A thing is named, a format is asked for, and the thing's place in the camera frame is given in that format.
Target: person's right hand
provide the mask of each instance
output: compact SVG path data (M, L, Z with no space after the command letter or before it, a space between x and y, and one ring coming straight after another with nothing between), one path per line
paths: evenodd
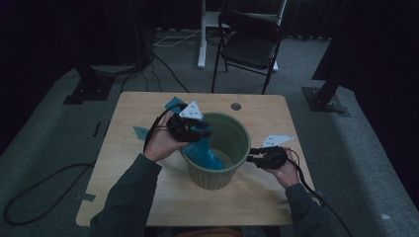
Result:
M288 147L284 147L287 151L288 157L294 161L291 151ZM278 182L284 189L287 189L290 186L299 184L298 172L296 167L290 161L287 161L285 165L279 169L265 169L265 171L273 174L277 178Z

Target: gray carpet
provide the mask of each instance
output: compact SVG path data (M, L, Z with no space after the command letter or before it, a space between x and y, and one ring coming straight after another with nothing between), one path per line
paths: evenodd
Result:
M180 34L166 33L159 37ZM284 39L278 56L280 71L274 74L266 94L283 95L287 99L312 180L316 188L326 194L327 201L354 236L417 236L418 211L397 179L354 94L343 88L337 92L350 118L314 113L308 108L301 87L322 85L323 82L310 78L328 43L321 39ZM197 68L198 49L197 40L186 40L171 47L155 47L154 52L173 69L189 91L209 93L216 47L209 44L203 70ZM159 80L163 92L184 92L159 60L155 58L152 64L143 73L148 83L141 74L136 74L126 81L124 90L158 92ZM8 199L22 189L62 167L89 163L97 158L125 78L126 75L117 78L108 101L84 102L80 106L62 105L77 85L76 71L71 70L57 80L0 158L2 212ZM260 94L263 81L257 74L234 68L225 73L220 67L215 91ZM101 126L94 136L98 121ZM11 208L11 217L23 221L43 212L83 169L66 171L19 199ZM0 236L85 235L87 229L77 226L75 217L90 174L91 170L43 219L24 226L10 226L2 220ZM337 236L345 236L336 218L332 216L332 219ZM282 234L293 236L292 227L283 226Z

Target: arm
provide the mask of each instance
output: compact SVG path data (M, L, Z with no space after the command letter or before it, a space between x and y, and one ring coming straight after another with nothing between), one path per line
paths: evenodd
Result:
M172 115L168 113L160 125ZM161 170L156 162L186 145L173 139L166 128L156 128L144 154L111 188L104 209L92 218L89 236L142 236Z
M90 221L89 236L141 236L161 167L138 155L109 191L104 209Z
M293 159L289 150L287 153L289 158ZM309 196L299 182L294 164L287 161L280 169L266 171L273 174L286 189L295 236L333 236L329 215Z
M286 195L295 236L334 236L326 210L311 199L302 184L288 187Z

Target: white card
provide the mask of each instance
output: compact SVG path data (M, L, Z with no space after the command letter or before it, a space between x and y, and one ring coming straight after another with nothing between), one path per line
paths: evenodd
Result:
M262 147L273 147L289 140L293 140L291 135L268 135L262 143Z
M192 101L184 110L179 113L179 116L186 119L203 119L197 101Z

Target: small round object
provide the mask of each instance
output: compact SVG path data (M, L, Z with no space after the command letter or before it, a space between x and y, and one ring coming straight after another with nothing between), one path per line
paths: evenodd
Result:
M231 104L231 108L232 108L234 111L240 111L240 110L241 110L241 105L240 105L240 104L238 104L238 103L233 103L233 104Z

